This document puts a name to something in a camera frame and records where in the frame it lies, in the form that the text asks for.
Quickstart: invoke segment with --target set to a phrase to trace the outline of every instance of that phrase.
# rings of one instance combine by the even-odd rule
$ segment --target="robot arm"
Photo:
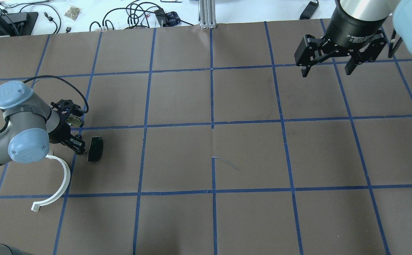
[[[0,130],[0,166],[14,160],[31,163],[43,159],[50,143],[62,143],[83,154],[85,142],[70,133],[69,115],[86,111],[71,100],[47,105],[23,82],[9,81],[0,86],[0,108],[5,126]]]
[[[324,36],[316,39],[305,35],[294,54],[296,65],[302,67],[303,77],[308,75],[311,66],[332,57],[351,57],[345,66],[347,75],[358,65],[375,61],[387,44],[380,28],[392,12],[394,27],[412,53],[412,0],[336,2],[337,7]]]

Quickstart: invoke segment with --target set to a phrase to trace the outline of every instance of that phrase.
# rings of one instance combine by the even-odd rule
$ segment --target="plug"
[[[46,18],[47,18],[49,21],[53,21],[52,16],[49,16],[46,12],[44,12],[44,16],[46,16]]]

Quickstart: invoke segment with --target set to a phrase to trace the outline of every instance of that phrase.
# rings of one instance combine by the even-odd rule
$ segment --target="white floor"
[[[4,5],[17,3],[31,3],[41,0],[9,0],[3,1]],[[72,27],[72,32],[88,31],[91,22],[102,23],[104,15],[113,8],[125,7],[132,0],[51,0],[49,4],[54,7],[62,18],[60,33],[65,33],[67,26]],[[179,17],[192,24],[198,24],[198,1],[178,0],[179,2],[166,3],[160,0],[146,0],[160,5],[165,12],[176,11]],[[216,0],[216,19],[217,23],[245,23],[258,21],[288,21],[299,19],[300,14],[310,0]],[[65,11],[70,5],[81,9],[78,18],[73,21],[64,16]],[[18,12],[23,5],[8,9],[9,13]],[[319,0],[319,8],[313,15],[313,19],[330,18],[335,9],[334,0]],[[44,11],[54,18],[59,24],[55,12],[43,5],[33,5],[26,7],[23,11],[39,12],[39,17],[33,34],[51,34],[55,25],[44,17]],[[107,16],[115,29],[124,29],[127,25],[127,14],[125,10],[117,10]],[[154,15],[149,17],[151,27],[156,26]]]

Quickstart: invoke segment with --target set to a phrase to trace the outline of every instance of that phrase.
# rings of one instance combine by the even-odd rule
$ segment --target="grid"
[[[324,23],[321,19],[321,26],[324,28]],[[53,254],[57,254],[57,248],[58,248],[58,242],[60,239],[60,233],[62,231],[62,226],[63,226],[63,219],[65,216],[65,209],[67,206],[67,202],[69,198],[75,198],[75,197],[136,197],[137,202],[136,202],[136,211],[135,211],[135,228],[134,228],[134,234],[133,234],[133,254],[136,254],[137,251],[137,240],[138,240],[138,224],[139,224],[139,218],[140,218],[140,202],[141,198],[144,196],[170,196],[170,195],[185,195],[185,194],[212,194],[212,211],[213,211],[213,241],[214,241],[214,254],[217,255],[219,254],[218,252],[218,236],[217,236],[217,202],[216,202],[216,195],[220,193],[242,193],[242,192],[290,192],[292,194],[292,210],[293,210],[293,215],[294,215],[294,221],[295,221],[295,230],[297,233],[297,241],[298,241],[298,248],[299,248],[299,253],[304,254],[303,250],[303,240],[302,240],[302,233],[301,233],[301,227],[299,223],[299,216],[298,216],[298,205],[297,205],[297,200],[296,200],[296,192],[300,191],[336,191],[336,190],[368,190],[371,196],[371,202],[374,208],[374,212],[376,214],[376,220],[377,224],[379,227],[380,235],[382,238],[382,242],[384,245],[385,253],[390,254],[390,249],[389,245],[387,244],[387,240],[385,237],[384,233],[384,228],[383,224],[381,221],[381,218],[379,216],[379,210],[378,210],[378,205],[376,204],[376,199],[374,196],[373,190],[376,189],[400,189],[400,188],[412,188],[412,184],[398,184],[398,185],[372,185],[370,181],[370,176],[368,174],[367,168],[366,168],[366,163],[365,159],[363,157],[363,152],[362,148],[360,146],[359,142],[359,137],[357,134],[357,130],[355,128],[354,120],[363,120],[363,119],[396,119],[396,118],[412,118],[412,114],[410,115],[392,115],[392,116],[352,116],[351,111],[350,111],[350,106],[347,101],[347,96],[345,94],[345,89],[342,84],[342,78],[340,77],[339,71],[338,71],[338,64],[342,64],[345,62],[338,62],[336,60],[332,60],[332,62],[326,62],[326,63],[320,63],[319,65],[332,65],[335,69],[335,73],[337,75],[337,80],[340,85],[340,90],[343,96],[343,100],[345,103],[345,107],[348,113],[348,116],[344,117],[327,117],[327,118],[291,118],[291,119],[285,119],[282,111],[282,105],[283,102],[280,100],[280,94],[279,94],[279,86],[278,86],[278,79],[277,79],[277,73],[276,73],[276,68],[277,67],[289,67],[289,66],[295,66],[294,64],[275,64],[274,61],[274,53],[273,53],[273,48],[271,44],[271,37],[270,37],[270,32],[268,29],[268,25],[266,22],[264,22],[264,27],[265,27],[265,33],[267,36],[267,43],[269,46],[269,53],[270,53],[270,59],[271,59],[271,65],[255,65],[255,66],[234,66],[234,67],[214,67],[213,65],[213,34],[214,30],[211,29],[209,36],[210,36],[210,61],[211,61],[211,66],[210,68],[191,68],[191,69],[174,69],[174,70],[153,70],[153,61],[154,61],[154,47],[155,47],[155,42],[156,42],[156,36],[158,29],[154,29],[153,32],[153,37],[152,37],[152,44],[151,44],[151,59],[150,59],[150,65],[149,65],[149,71],[136,71],[136,72],[120,72],[120,73],[96,73],[95,72],[95,67],[96,67],[96,61],[98,58],[98,53],[99,53],[99,47],[101,45],[101,39],[103,36],[103,33],[100,32],[99,34],[99,39],[97,42],[97,47],[96,47],[96,55],[94,58],[93,66],[91,69],[91,73],[89,74],[73,74],[73,75],[60,75],[60,77],[63,78],[68,78],[68,77],[89,77],[89,82],[88,82],[88,89],[86,92],[86,99],[88,100],[88,97],[90,95],[90,89],[91,89],[91,84],[93,81],[93,78],[95,76],[105,76],[105,75],[123,75],[123,74],[148,74],[148,88],[147,88],[147,93],[146,93],[146,105],[145,105],[145,112],[144,112],[144,124],[143,125],[135,125],[135,126],[93,126],[93,127],[80,127],[73,129],[74,131],[78,131],[79,134],[82,134],[82,131],[86,130],[109,130],[109,129],[143,129],[143,147],[141,149],[141,165],[140,165],[140,173],[139,173],[139,179],[138,179],[138,191],[137,192],[121,192],[121,193],[96,193],[96,194],[70,194],[70,187],[68,187],[65,195],[62,196],[63,198],[63,205],[62,205],[62,210],[61,210],[61,215],[60,215],[60,220],[57,228],[57,235],[55,239],[55,245],[53,249]],[[44,46],[44,50],[42,52],[38,69],[36,71],[35,75],[39,74],[39,70],[41,68],[41,64],[44,60],[44,56],[46,54],[47,46],[49,44],[49,40],[51,39],[51,36],[47,36],[46,43]],[[406,62],[406,61],[412,61],[412,59],[397,59],[394,58],[393,60],[377,60],[375,63],[395,63],[397,66],[397,70],[399,72],[399,75],[402,77],[403,83],[405,85],[405,88],[412,100],[412,91],[410,90],[410,87],[404,77],[404,74],[400,68],[399,62]],[[273,72],[273,79],[275,83],[275,93],[276,93],[276,98],[277,98],[277,107],[278,107],[278,112],[279,112],[279,119],[267,119],[267,120],[251,120],[251,121],[214,121],[214,71],[216,70],[226,70],[226,69],[253,69],[253,68],[272,68]],[[210,70],[210,77],[211,77],[211,121],[210,122],[204,122],[204,123],[167,123],[167,124],[148,124],[148,108],[149,108],[149,102],[151,100],[151,95],[150,95],[150,88],[151,88],[151,77],[152,74],[155,73],[165,73],[165,72],[195,72],[195,71],[204,71],[204,70]],[[6,81],[6,80],[11,80],[11,79],[27,79],[28,77],[17,77],[17,78],[0,78],[0,81]],[[366,177],[366,183],[367,185],[362,185],[362,186],[337,186],[337,187],[296,187],[295,186],[295,180],[293,179],[292,176],[292,169],[291,169],[291,161],[290,161],[290,150],[289,150],[289,144],[287,141],[287,133],[286,133],[286,128],[285,128],[285,123],[292,122],[292,121],[339,121],[339,120],[348,120],[351,124],[352,127],[352,132],[355,138],[355,143],[358,148],[358,153],[360,156],[360,161],[363,166],[363,170],[365,173]],[[193,190],[193,191],[174,191],[174,192],[143,192],[142,191],[142,183],[143,183],[143,168],[144,168],[144,159],[145,159],[145,150],[146,150],[146,138],[147,138],[147,132],[148,129],[156,129],[156,128],[163,128],[163,127],[169,127],[169,126],[211,126],[211,129],[214,129],[216,125],[233,125],[233,124],[250,124],[250,123],[280,123],[281,127],[281,132],[282,132],[282,138],[283,138],[283,147],[286,155],[286,161],[287,161],[287,170],[288,170],[288,176],[289,176],[289,183],[290,187],[284,187],[284,188],[253,188],[253,189],[216,189],[216,158],[211,159],[211,174],[212,174],[212,189],[206,189],[206,190]],[[72,165],[71,165],[71,170],[72,172],[75,171],[75,161],[76,161],[76,155],[74,155],[73,160],[72,160]],[[2,187],[2,183],[5,178],[5,174],[7,172],[8,164],[5,166],[3,174],[0,179],[0,189]],[[0,195],[0,199],[17,199],[17,198],[46,198],[49,197],[50,195]]]

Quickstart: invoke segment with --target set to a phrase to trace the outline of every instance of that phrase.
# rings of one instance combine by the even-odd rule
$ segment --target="white plastic arc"
[[[63,170],[64,170],[63,182],[62,182],[62,185],[60,186],[60,188],[57,190],[57,192],[55,192],[55,194],[53,194],[53,196],[51,196],[48,199],[43,200],[43,201],[33,202],[32,211],[39,211],[39,207],[44,206],[44,205],[50,205],[53,202],[55,202],[58,198],[60,198],[63,195],[63,193],[66,191],[66,189],[69,185],[70,169],[69,169],[69,166],[67,165],[66,161],[64,161],[61,158],[56,157],[54,155],[46,155],[46,158],[56,159],[57,161],[59,161],[62,164]]]

